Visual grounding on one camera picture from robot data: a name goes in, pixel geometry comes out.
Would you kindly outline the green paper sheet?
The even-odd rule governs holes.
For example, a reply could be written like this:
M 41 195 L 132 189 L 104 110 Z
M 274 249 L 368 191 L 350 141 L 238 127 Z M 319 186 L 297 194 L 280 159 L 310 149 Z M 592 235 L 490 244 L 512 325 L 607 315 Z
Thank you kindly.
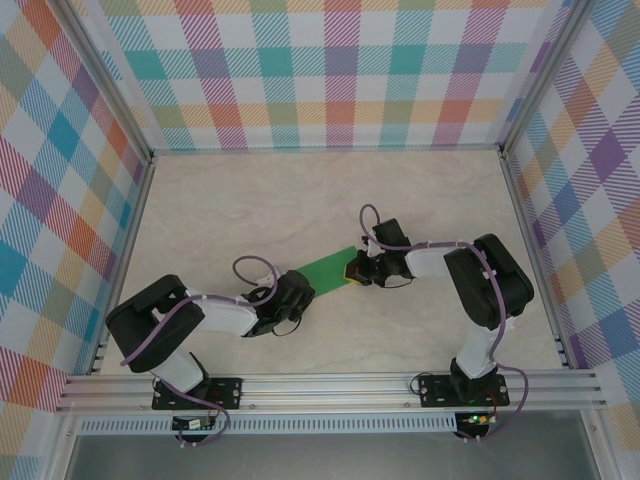
M 357 249 L 350 246 L 331 255 L 315 260 L 296 269 L 309 282 L 319 297 L 346 286 L 349 281 L 344 277 L 346 265 L 354 260 Z

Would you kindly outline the grey metal shelf panel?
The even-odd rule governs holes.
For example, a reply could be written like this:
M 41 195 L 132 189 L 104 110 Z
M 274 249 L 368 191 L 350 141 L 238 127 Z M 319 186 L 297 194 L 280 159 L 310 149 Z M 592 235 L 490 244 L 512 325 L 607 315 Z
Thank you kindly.
M 202 448 L 165 436 L 83 436 L 65 480 L 600 480 L 578 442 L 527 448 L 450 435 L 238 435 Z

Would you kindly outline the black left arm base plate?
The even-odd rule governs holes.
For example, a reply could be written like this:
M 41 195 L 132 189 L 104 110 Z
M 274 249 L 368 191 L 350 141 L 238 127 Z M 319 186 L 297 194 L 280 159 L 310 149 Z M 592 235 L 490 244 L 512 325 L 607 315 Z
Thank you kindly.
M 242 383 L 241 378 L 209 377 L 186 392 L 186 395 L 215 403 L 227 410 L 237 410 L 242 395 Z M 151 401 L 153 410 L 199 410 L 206 408 L 199 402 L 188 400 L 183 395 L 173 392 L 161 380 L 154 381 L 153 390 Z

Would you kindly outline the aluminium long mounting rail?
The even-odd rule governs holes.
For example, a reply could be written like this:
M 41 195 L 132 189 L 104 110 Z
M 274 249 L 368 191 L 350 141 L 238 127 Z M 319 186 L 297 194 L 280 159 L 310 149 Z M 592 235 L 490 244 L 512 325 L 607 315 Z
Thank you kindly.
M 602 409 L 606 395 L 590 370 L 535 370 L 529 388 L 516 373 L 504 374 L 507 410 L 527 397 L 529 411 Z M 420 409 L 411 393 L 412 373 L 245 375 L 241 413 L 371 413 Z M 151 412 L 153 380 L 148 375 L 72 376 L 57 411 L 68 414 Z

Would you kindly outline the aluminium thin wall-base rail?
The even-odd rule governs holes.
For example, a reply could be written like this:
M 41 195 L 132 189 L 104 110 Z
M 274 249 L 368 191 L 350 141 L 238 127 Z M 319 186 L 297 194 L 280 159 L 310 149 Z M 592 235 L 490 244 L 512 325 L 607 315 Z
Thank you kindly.
M 345 153 L 345 152 L 413 152 L 413 151 L 493 151 L 498 152 L 496 144 L 442 144 L 423 146 L 338 146 L 338 147 L 279 147 L 279 148 L 235 148 L 235 149 L 155 149 L 154 158 L 161 156 L 196 156 L 196 155 L 247 155 L 247 154 L 307 154 L 307 153 Z

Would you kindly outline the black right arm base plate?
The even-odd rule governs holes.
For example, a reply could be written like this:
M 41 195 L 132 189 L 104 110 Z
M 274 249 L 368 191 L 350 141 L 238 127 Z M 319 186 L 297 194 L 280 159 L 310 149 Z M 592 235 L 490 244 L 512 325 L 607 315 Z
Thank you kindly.
M 452 375 L 421 375 L 420 403 L 427 407 L 504 407 L 511 401 L 503 375 L 468 380 Z

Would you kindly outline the aluminium right side rail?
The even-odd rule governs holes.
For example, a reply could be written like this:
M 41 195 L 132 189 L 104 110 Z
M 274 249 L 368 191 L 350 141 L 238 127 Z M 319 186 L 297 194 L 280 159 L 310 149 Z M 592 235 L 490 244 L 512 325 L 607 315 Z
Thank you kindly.
M 571 346 L 566 342 L 567 338 L 564 327 L 560 321 L 559 310 L 552 296 L 552 289 L 544 271 L 542 256 L 536 242 L 534 230 L 528 220 L 524 200 L 518 188 L 515 175 L 507 156 L 502 151 L 499 151 L 498 158 L 527 255 L 531 263 L 538 296 L 544 306 L 545 315 L 549 322 L 554 342 L 558 348 L 562 366 L 568 369 L 575 369 L 575 358 Z

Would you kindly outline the aluminium left side rail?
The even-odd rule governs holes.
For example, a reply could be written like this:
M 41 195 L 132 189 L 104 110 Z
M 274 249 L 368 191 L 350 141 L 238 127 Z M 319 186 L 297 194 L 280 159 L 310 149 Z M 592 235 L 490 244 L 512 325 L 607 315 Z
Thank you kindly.
M 135 242 L 139 232 L 141 220 L 144 214 L 144 209 L 148 200 L 151 185 L 153 182 L 155 170 L 156 170 L 157 158 L 152 156 L 143 170 L 142 181 L 140 185 L 139 194 L 137 196 L 134 208 L 131 213 L 131 218 L 126 230 L 126 237 L 123 244 L 123 250 L 116 263 L 116 269 L 114 271 L 113 284 L 109 290 L 109 296 L 105 305 L 105 310 L 99 323 L 97 324 L 95 335 L 91 341 L 90 355 L 85 362 L 83 368 L 83 375 L 91 375 L 94 372 L 94 365 L 98 361 L 98 351 L 102 348 L 103 344 L 107 342 L 109 331 L 106 327 L 107 315 L 118 305 L 120 296 L 122 294 L 124 283 L 127 276 L 127 271 L 130 265 L 131 257 L 133 254 Z

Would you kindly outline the aluminium right corner post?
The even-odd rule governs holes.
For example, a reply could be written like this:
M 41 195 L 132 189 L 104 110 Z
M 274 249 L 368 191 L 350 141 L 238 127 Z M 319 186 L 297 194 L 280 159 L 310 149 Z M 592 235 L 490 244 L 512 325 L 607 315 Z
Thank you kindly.
M 506 97 L 507 110 L 495 142 L 504 160 L 523 135 L 596 3 L 597 0 L 549 0 L 525 50 L 515 88 Z

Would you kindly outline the aluminium corner post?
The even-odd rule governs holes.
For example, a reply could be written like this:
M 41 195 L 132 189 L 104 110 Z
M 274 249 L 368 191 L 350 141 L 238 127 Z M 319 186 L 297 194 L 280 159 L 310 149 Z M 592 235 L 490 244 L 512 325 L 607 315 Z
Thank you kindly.
M 114 116 L 121 124 L 127 138 L 132 142 L 134 148 L 147 163 L 152 160 L 152 150 L 150 149 L 141 129 L 138 126 L 133 114 L 125 102 L 123 95 L 118 89 L 116 82 L 109 72 L 99 50 L 94 45 L 89 34 L 75 12 L 70 0 L 47 0 L 49 6 L 54 10 L 56 17 L 63 25 L 65 32 L 69 35 L 72 44 L 78 51 L 85 68 L 95 81 L 98 90 L 103 94 L 107 104 L 112 109 Z
M 523 135 L 596 3 L 597 0 L 549 0 L 525 50 L 515 88 L 506 97 L 507 110 L 495 142 L 504 160 Z

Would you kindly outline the aluminium left corner post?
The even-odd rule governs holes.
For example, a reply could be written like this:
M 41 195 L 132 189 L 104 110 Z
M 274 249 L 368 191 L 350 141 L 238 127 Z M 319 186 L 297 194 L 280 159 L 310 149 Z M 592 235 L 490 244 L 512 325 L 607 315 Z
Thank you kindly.
M 103 94 L 107 104 L 112 109 L 114 116 L 121 124 L 127 138 L 132 142 L 134 148 L 147 163 L 152 160 L 152 150 L 150 149 L 141 129 L 138 126 L 133 114 L 125 102 L 123 95 L 118 89 L 116 82 L 109 72 L 99 50 L 94 45 L 89 34 L 75 12 L 70 0 L 47 0 L 49 6 L 54 10 L 56 17 L 63 25 L 65 32 L 69 35 L 72 44 L 78 51 L 85 68 L 95 81 L 98 90 Z

